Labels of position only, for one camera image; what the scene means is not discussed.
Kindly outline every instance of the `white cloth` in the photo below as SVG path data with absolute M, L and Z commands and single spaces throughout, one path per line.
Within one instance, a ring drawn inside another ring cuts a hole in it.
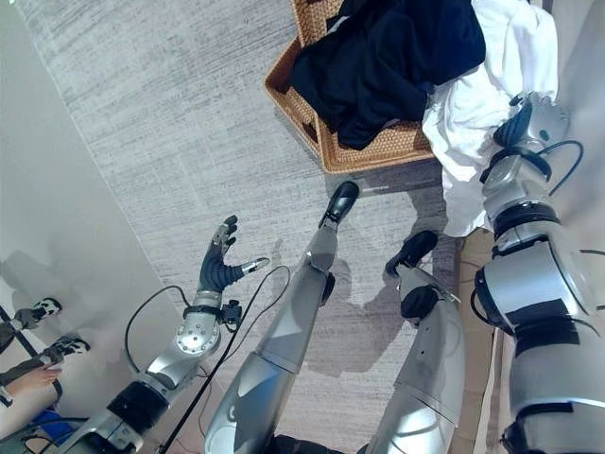
M 485 62 L 436 88 L 424 113 L 423 132 L 443 165 L 449 236 L 489 228 L 480 172 L 498 151 L 495 129 L 514 110 L 510 100 L 558 89 L 557 30 L 553 18 L 525 0 L 474 0 L 486 44 Z

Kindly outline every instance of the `robot leg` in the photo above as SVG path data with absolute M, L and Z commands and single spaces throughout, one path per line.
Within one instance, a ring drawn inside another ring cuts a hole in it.
M 300 371 L 319 308 L 334 284 L 337 226 L 359 189 L 343 183 L 332 196 L 271 327 L 250 353 L 208 430 L 209 454 L 257 454 L 267 446 Z
M 418 334 L 378 430 L 359 454 L 444 454 L 458 425 L 464 338 L 457 299 L 417 268 L 436 244 L 434 234 L 417 234 L 387 264 L 387 272 L 400 279 L 402 316 L 417 325 Z

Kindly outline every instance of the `wall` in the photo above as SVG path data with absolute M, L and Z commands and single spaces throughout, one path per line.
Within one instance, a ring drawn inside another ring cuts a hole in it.
M 585 147 L 583 163 L 556 202 L 563 222 L 570 226 L 582 249 L 605 250 L 605 2 L 556 0 L 552 13 L 560 47 L 559 100 L 571 110 L 569 137 L 579 139 Z M 602 295 L 605 282 L 599 277 L 605 272 L 603 257 L 586 256 L 586 262 L 594 275 L 596 294 Z
M 162 283 L 81 141 L 22 19 L 6 1 L 0 2 L 0 43 L 0 303 L 12 314 L 48 295 L 62 302 L 63 313 L 28 336 L 38 348 L 66 333 L 92 345 L 88 355 L 67 359 L 60 378 L 61 414 L 85 417 L 130 381 L 122 352 L 125 324 Z M 146 309 L 131 336 L 139 364 L 163 348 L 178 321 L 165 297 Z M 0 367 L 7 369 L 22 354 L 7 352 Z M 215 392 L 220 395 L 218 387 Z M 31 397 L 15 402 L 20 411 L 3 413 L 4 435 L 49 400 Z M 188 400 L 174 413 L 180 415 Z M 174 419 L 165 418 L 150 438 L 162 439 Z

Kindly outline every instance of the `carpet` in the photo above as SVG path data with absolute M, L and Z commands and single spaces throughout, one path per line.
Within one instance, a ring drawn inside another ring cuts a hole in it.
M 265 255 L 273 265 L 295 267 L 337 184 L 351 178 L 360 185 L 361 198 L 339 231 L 336 288 L 278 427 L 356 452 L 372 436 L 415 334 L 399 316 L 384 264 L 411 232 L 445 225 L 440 166 L 322 173 L 262 90 L 296 33 L 288 2 L 20 0 L 16 7 L 166 284 L 193 295 L 207 242 L 230 214 L 240 218 L 231 263 Z M 426 263 L 450 287 L 455 251 L 443 238 Z M 246 303 L 258 274 L 228 288 L 225 300 Z M 282 283 L 268 281 L 249 320 Z M 221 369 L 223 387 L 272 313 Z

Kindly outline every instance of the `woven basket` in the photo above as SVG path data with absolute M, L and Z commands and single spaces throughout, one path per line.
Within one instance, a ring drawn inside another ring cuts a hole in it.
M 321 155 L 315 111 L 290 86 L 290 72 L 300 51 L 301 43 L 295 39 L 269 70 L 265 77 L 265 90 L 282 114 L 294 125 L 302 139 L 318 155 Z
M 327 173 L 351 173 L 433 158 L 420 122 L 404 122 L 382 130 L 363 150 L 338 143 L 313 109 L 289 85 L 289 74 L 301 45 L 325 36 L 326 19 L 338 13 L 342 0 L 291 0 L 298 39 L 294 40 L 271 68 L 265 87 L 269 96 L 292 121 L 304 140 L 314 149 Z

